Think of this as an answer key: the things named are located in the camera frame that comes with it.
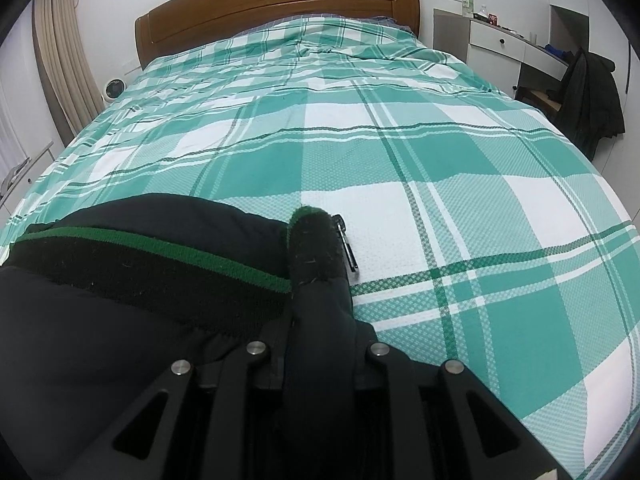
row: wooden headboard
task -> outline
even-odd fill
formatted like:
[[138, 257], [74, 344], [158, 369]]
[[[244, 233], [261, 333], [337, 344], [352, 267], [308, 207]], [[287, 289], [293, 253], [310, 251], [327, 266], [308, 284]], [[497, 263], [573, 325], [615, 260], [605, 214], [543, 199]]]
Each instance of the wooden headboard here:
[[136, 20], [140, 66], [257, 27], [309, 12], [348, 18], [389, 16], [418, 35], [419, 0], [170, 0]]

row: beige curtain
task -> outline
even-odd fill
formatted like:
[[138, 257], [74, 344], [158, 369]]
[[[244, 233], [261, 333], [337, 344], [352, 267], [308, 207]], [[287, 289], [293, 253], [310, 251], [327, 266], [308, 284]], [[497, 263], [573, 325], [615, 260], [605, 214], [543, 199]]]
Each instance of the beige curtain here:
[[42, 64], [71, 131], [77, 135], [104, 110], [84, 56], [74, 0], [34, 0]]

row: silver bolt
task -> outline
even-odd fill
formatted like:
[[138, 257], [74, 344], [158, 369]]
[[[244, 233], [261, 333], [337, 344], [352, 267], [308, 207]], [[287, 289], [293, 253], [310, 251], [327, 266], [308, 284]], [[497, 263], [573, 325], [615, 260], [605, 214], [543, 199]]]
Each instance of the silver bolt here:
[[189, 370], [191, 370], [191, 363], [184, 359], [180, 359], [171, 365], [171, 371], [176, 375], [187, 374]]
[[382, 357], [389, 353], [389, 345], [385, 345], [384, 343], [373, 343], [373, 345], [370, 346], [370, 349], [371, 353], [378, 357]]
[[259, 355], [267, 349], [267, 345], [262, 341], [251, 341], [246, 346], [246, 351], [251, 355]]
[[465, 371], [465, 365], [457, 359], [449, 359], [444, 363], [444, 369], [450, 374], [458, 375]]

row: zipper pull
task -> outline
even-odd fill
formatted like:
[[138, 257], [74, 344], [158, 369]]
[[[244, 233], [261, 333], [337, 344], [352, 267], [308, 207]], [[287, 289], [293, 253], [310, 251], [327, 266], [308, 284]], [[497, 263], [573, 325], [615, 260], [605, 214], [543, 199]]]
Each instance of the zipper pull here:
[[340, 215], [333, 215], [331, 220], [334, 221], [335, 230], [338, 232], [338, 236], [340, 237], [340, 241], [342, 242], [342, 248], [344, 249], [344, 254], [347, 258], [347, 263], [349, 264], [349, 268], [351, 272], [358, 272], [358, 263], [356, 262], [356, 257], [353, 256], [353, 251], [351, 250], [351, 246], [349, 245], [349, 241], [347, 240], [347, 225], [344, 223], [344, 218]]

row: bedspread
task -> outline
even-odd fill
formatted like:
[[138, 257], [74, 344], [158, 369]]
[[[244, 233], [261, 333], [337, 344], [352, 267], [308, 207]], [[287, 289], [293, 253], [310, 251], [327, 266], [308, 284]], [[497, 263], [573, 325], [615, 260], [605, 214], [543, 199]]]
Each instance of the bedspread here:
[[464, 361], [574, 478], [638, 421], [638, 232], [538, 111], [411, 34], [301, 18], [152, 62], [0, 234], [150, 192], [340, 213], [354, 312]]

